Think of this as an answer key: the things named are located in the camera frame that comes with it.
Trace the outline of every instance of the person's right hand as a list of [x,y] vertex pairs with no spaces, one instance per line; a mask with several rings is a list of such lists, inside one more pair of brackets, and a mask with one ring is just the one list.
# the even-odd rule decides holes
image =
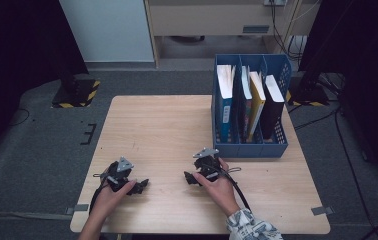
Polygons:
[[[228,171],[229,165],[221,158],[218,158],[218,160],[220,161],[223,170]],[[192,175],[202,186],[204,186],[210,197],[227,217],[230,217],[232,214],[240,210],[233,192],[233,185],[225,176],[219,176],[217,180],[210,182],[200,173],[195,172]]]

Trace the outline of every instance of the black controller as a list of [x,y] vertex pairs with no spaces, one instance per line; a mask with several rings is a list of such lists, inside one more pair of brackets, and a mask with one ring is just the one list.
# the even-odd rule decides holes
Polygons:
[[[121,157],[120,161],[115,161],[109,166],[105,177],[114,192],[117,192],[129,182],[127,177],[130,175],[132,168],[133,164],[127,161],[124,157]],[[148,182],[149,179],[145,179],[140,183],[137,182],[127,195],[132,195],[134,193],[141,194],[143,189],[148,185]]]
[[[195,168],[199,169],[199,173],[211,182],[217,180],[218,176],[222,174],[223,171],[218,159],[211,155],[217,152],[218,150],[216,149],[204,148],[200,153],[194,155],[194,157],[199,157],[194,163]],[[199,184],[192,174],[189,172],[184,172],[184,174],[188,184]]]
[[[96,189],[93,194],[92,201],[90,203],[89,213],[92,212],[92,208],[95,204],[96,198],[98,197],[101,190],[110,186],[112,191],[117,192],[120,190],[126,183],[129,182],[127,178],[132,171],[133,164],[127,161],[124,157],[121,157],[119,161],[111,163],[108,167],[108,170],[102,174],[94,174],[94,177],[100,177],[102,179],[101,185]],[[127,195],[132,195],[134,193],[141,194],[143,189],[148,185],[149,179],[145,179],[142,182],[137,182],[133,188],[127,193]]]

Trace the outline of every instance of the book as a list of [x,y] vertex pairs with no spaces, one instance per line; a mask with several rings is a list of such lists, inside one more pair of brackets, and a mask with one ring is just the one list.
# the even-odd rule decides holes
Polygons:
[[218,103],[216,124],[218,125],[219,139],[222,143],[229,142],[235,68],[235,66],[231,65],[217,65],[219,93],[216,94],[216,101]]
[[264,104],[260,117],[260,126],[263,139],[270,139],[277,121],[282,116],[285,100],[273,75],[266,77],[265,85],[264,93],[266,94],[267,101]]
[[251,89],[249,88],[249,79],[249,66],[242,66],[242,76],[240,79],[238,79],[239,84],[235,84],[235,87],[238,87],[238,89],[236,90],[238,96],[237,117],[241,143],[246,143],[248,139],[248,124],[252,105],[252,95]]
[[264,94],[262,73],[250,72],[250,89],[252,94],[251,114],[248,121],[248,139],[247,142],[253,141],[255,129],[258,126],[264,104],[267,100]]

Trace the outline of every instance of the hand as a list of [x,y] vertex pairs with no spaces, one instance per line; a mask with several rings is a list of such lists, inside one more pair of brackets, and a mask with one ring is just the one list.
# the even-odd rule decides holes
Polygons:
[[102,188],[95,201],[95,206],[87,219],[82,232],[79,235],[79,239],[99,239],[102,225],[105,219],[114,211],[118,206],[121,199],[132,190],[136,184],[136,180],[132,180],[124,185],[117,192],[112,191],[111,187],[106,186]]
[[135,184],[136,180],[129,181],[120,190],[114,192],[110,186],[105,186],[108,185],[107,181],[105,181],[105,187],[96,198],[91,214],[98,214],[103,218],[107,218]]
[[[218,160],[220,161],[223,170],[228,171],[229,165],[221,158],[218,158]],[[233,192],[233,185],[225,176],[219,176],[217,180],[210,182],[199,173],[195,172],[192,175],[202,186],[204,186],[210,197],[227,217],[230,217],[233,213],[240,210]]]

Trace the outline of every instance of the yellow and black tape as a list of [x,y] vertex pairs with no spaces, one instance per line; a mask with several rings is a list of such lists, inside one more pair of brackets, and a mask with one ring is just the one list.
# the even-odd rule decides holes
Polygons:
[[292,99],[292,95],[291,95],[289,90],[286,93],[286,101],[291,106],[306,105],[306,106],[318,107],[318,106],[329,105],[329,103],[327,101],[295,101],[295,100]]
[[71,102],[71,101],[64,101],[59,103],[53,103],[53,108],[73,108],[73,107],[87,107],[92,103],[93,98],[96,95],[96,91],[98,90],[99,84],[101,81],[94,81],[93,85],[89,91],[89,94],[84,102]]

